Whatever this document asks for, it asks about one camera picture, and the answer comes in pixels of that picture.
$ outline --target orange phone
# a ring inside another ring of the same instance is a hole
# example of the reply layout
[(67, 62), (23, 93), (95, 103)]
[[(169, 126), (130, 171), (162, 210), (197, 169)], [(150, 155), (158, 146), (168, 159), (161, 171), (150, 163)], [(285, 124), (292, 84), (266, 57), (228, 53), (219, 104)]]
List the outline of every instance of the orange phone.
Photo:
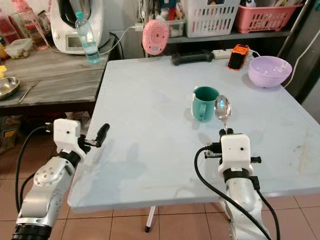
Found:
[(231, 52), (227, 68), (239, 71), (247, 60), (249, 49), (248, 45), (237, 44)]

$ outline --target shelf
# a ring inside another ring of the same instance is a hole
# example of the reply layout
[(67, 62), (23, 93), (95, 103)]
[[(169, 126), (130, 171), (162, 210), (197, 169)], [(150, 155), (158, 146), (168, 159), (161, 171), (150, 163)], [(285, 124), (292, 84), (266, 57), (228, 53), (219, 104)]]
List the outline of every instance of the shelf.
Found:
[(206, 37), (193, 37), (188, 38), (186, 36), (171, 37), (168, 39), (168, 44), (180, 44), (180, 43), (194, 43), (194, 42), (209, 42), (209, 41), (221, 41), (221, 40), (236, 40), (236, 39), (259, 39), (259, 38), (276, 38), (287, 37), (290, 35), (290, 31), (259, 31), (250, 33), (232, 32), (229, 35), (222, 36), (206, 36)]

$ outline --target green mug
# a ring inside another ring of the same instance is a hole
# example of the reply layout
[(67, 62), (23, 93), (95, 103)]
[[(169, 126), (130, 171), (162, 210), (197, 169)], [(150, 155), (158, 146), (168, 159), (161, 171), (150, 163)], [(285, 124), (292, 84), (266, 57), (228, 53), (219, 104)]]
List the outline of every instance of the green mug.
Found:
[(192, 94), (191, 112), (200, 122), (209, 121), (214, 115), (214, 106), (219, 92), (209, 86), (196, 87)]

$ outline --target pink basket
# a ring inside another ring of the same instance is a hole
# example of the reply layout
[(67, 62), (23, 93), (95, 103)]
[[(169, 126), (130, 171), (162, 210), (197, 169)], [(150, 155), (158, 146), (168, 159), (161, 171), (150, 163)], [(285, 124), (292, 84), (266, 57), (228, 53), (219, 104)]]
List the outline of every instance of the pink basket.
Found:
[(286, 26), (296, 8), (293, 6), (246, 7), (239, 6), (235, 26), (243, 34), (256, 31), (281, 31)]

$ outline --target metal bowl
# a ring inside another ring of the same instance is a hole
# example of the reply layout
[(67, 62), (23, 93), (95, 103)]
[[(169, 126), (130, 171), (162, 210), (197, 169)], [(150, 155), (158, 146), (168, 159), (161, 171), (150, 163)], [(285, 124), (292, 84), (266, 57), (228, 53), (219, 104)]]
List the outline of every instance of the metal bowl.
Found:
[(0, 78), (0, 100), (15, 94), (20, 86), (20, 81), (15, 77)]

